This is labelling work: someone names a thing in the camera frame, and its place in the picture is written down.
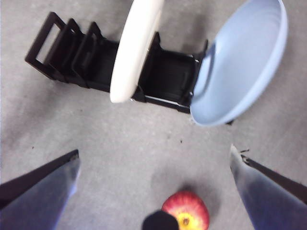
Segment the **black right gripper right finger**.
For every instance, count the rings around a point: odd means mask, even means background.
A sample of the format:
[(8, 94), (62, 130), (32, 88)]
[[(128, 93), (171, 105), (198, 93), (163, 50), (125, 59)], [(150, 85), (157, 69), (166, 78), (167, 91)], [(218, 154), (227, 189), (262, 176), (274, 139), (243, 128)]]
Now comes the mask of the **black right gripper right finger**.
[(230, 169), (256, 230), (305, 230), (307, 187), (230, 147)]

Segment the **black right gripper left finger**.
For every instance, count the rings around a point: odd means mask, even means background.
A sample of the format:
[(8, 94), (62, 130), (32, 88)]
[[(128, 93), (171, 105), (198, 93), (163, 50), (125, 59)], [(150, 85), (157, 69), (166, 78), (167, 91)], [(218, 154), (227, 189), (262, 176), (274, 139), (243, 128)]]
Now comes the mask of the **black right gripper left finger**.
[(2, 230), (54, 230), (80, 175), (73, 150), (0, 186)]

